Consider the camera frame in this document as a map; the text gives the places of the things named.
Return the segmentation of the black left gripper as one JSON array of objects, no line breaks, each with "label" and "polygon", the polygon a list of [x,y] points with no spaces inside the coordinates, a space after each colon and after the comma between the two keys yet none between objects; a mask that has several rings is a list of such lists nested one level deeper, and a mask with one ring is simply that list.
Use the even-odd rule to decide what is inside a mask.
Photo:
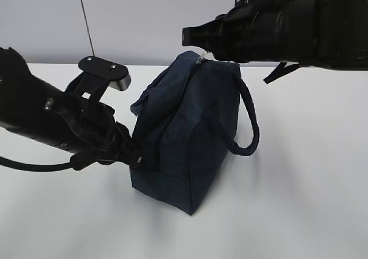
[{"label": "black left gripper", "polygon": [[73,153],[72,167],[120,162],[141,172],[150,171],[146,148],[135,142],[126,126],[115,121],[114,110],[106,104],[71,96],[58,103],[57,116],[71,133],[72,139],[62,143]]}]

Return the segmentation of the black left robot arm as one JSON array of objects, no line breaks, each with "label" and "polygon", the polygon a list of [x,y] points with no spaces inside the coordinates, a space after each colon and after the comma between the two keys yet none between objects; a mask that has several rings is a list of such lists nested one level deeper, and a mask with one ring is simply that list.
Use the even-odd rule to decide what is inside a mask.
[{"label": "black left robot arm", "polygon": [[91,164],[125,163],[145,170],[144,148],[101,102],[108,87],[126,90],[126,66],[99,57],[83,58],[81,71],[64,91],[35,77],[13,48],[1,49],[1,127],[71,153],[67,163],[26,164],[1,158],[1,165],[28,172],[80,171]]}]

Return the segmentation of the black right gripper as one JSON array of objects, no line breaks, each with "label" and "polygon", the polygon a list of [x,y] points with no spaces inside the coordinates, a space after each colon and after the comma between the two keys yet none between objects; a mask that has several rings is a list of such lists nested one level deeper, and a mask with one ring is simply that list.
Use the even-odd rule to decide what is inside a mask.
[{"label": "black right gripper", "polygon": [[247,63],[285,59],[282,32],[285,4],[276,0],[237,1],[216,20],[182,29],[182,45],[212,52],[217,60]]}]

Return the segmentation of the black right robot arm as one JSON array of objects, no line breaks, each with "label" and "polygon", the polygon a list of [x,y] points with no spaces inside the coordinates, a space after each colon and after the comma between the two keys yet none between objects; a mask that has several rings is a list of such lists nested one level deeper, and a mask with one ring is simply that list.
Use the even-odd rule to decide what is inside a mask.
[{"label": "black right robot arm", "polygon": [[182,44],[221,61],[367,69],[367,0],[242,0],[182,31]]}]

